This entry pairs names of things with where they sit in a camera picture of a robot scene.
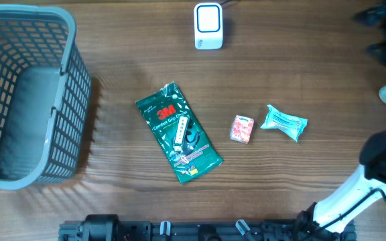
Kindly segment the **mint green wipes pack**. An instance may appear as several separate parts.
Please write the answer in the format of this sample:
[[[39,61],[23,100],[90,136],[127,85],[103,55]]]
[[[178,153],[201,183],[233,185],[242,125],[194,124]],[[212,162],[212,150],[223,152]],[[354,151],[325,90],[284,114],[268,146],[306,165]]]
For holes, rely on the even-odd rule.
[[[269,112],[260,128],[279,129],[295,142],[298,142],[299,136],[303,133],[308,124],[308,120],[306,118],[283,113],[271,104],[268,104],[267,107]]]

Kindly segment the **red Kleenex tissue pack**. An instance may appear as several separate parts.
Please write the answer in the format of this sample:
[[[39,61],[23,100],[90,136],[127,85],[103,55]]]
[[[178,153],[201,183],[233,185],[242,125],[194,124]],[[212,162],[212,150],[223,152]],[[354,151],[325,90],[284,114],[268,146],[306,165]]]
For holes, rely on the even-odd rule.
[[[249,117],[237,115],[232,123],[230,138],[240,143],[248,144],[254,126],[254,120]]]

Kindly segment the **green 3M gloves package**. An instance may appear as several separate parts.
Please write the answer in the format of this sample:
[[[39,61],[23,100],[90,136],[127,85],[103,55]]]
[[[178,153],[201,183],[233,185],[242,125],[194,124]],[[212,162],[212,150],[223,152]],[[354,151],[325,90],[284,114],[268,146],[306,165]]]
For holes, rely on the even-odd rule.
[[[136,105],[181,184],[223,163],[176,83]]]

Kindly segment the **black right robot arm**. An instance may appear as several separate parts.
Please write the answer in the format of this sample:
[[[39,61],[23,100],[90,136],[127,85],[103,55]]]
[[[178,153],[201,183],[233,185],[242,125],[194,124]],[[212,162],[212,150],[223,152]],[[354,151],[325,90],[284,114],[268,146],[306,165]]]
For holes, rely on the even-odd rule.
[[[358,23],[379,25],[384,40],[367,53],[386,66],[386,1],[354,16]],[[349,223],[378,200],[386,203],[386,131],[365,143],[355,172],[330,196],[299,213],[291,226],[292,240],[353,240]]]

